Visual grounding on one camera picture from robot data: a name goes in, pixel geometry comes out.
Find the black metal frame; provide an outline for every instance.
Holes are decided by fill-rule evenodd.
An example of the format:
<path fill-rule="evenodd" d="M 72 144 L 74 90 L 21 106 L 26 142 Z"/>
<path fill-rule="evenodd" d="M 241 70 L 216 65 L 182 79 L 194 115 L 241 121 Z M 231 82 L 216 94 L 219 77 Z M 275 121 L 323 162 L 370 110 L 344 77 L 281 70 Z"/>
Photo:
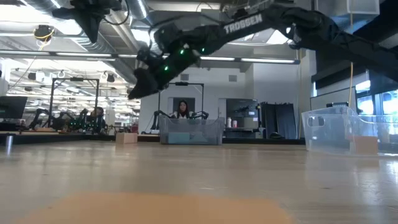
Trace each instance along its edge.
<path fill-rule="evenodd" d="M 77 77 L 73 77 L 73 78 L 52 78 L 50 108 L 49 108 L 49 115 L 50 116 L 49 116 L 49 120 L 47 121 L 48 122 L 48 124 L 47 124 L 48 127 L 50 127 L 50 125 L 51 125 L 50 117 L 51 117 L 51 114 L 52 114 L 52 102 L 53 102 L 53 99 L 54 99 L 54 90 L 56 89 L 55 82 L 57 80 L 63 80 L 63 81 L 68 80 L 68 81 L 71 81 L 71 82 L 82 82 L 84 80 L 96 81 L 97 82 L 97 86 L 96 86 L 96 89 L 95 89 L 95 107 L 94 108 L 97 108 L 97 105 L 98 105 L 98 90 L 100 88 L 100 80 L 99 80 L 99 78 L 77 78 Z M 94 115 L 97 116 L 97 110 L 94 110 Z M 97 124 L 97 120 L 95 119 L 94 120 L 94 126 L 96 126 L 96 124 Z"/>
<path fill-rule="evenodd" d="M 203 83 L 188 83 L 188 82 L 176 82 L 176 83 L 169 83 L 169 85 L 175 86 L 189 86 L 189 85 L 200 85 L 201 86 L 201 111 L 203 111 L 203 100 L 205 97 L 205 84 Z M 158 99 L 157 99 L 157 111 L 160 111 L 160 94 L 162 91 L 159 91 Z"/>

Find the clear plastic bin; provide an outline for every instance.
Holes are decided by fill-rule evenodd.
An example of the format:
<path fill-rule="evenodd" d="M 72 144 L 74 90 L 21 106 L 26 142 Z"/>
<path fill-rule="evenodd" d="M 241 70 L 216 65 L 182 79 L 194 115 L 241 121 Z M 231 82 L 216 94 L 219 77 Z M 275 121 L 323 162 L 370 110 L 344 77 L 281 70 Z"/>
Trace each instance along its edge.
<path fill-rule="evenodd" d="M 398 156 L 397 116 L 358 116 L 349 107 L 302 113 L 308 151 Z"/>
<path fill-rule="evenodd" d="M 207 144 L 223 142 L 224 118 L 170 119 L 159 116 L 160 143 L 162 144 Z"/>

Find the computer monitor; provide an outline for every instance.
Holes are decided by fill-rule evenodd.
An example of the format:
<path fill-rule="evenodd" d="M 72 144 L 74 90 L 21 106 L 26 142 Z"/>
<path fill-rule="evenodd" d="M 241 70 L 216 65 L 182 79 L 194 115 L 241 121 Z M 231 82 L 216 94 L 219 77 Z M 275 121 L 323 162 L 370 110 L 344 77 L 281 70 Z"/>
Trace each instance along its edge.
<path fill-rule="evenodd" d="M 0 96 L 0 118 L 21 119 L 26 101 L 26 96 Z"/>

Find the black robotic arm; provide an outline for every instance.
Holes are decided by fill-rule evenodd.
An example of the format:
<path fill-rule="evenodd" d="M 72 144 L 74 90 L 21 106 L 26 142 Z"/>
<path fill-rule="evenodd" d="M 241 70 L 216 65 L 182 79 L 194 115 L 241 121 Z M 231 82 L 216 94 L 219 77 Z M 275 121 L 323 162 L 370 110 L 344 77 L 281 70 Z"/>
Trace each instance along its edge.
<path fill-rule="evenodd" d="M 154 35 L 155 41 L 169 56 L 162 58 L 148 47 L 140 49 L 137 59 L 148 68 L 134 71 L 137 84 L 129 99 L 142 98 L 167 88 L 169 81 L 197 63 L 201 55 L 212 54 L 232 40 L 270 28 L 293 40 L 293 49 L 316 50 L 331 58 L 388 71 L 386 75 L 398 81 L 395 75 L 398 72 L 396 52 L 342 31 L 332 19 L 320 12 L 272 5 L 227 24 L 201 26 L 188 31 L 179 30 L 173 24 L 161 27 Z"/>

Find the cardboard box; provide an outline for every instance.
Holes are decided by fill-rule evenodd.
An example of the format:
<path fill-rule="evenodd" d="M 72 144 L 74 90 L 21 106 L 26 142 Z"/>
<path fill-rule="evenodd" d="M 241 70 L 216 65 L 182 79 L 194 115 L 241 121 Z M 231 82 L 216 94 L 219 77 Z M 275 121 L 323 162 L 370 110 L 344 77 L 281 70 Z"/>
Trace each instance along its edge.
<path fill-rule="evenodd" d="M 353 139 L 354 141 L 352 141 L 350 144 L 352 154 L 375 156 L 379 152 L 377 137 L 353 136 Z"/>
<path fill-rule="evenodd" d="M 116 144 L 131 144 L 137 143 L 137 133 L 117 133 Z"/>

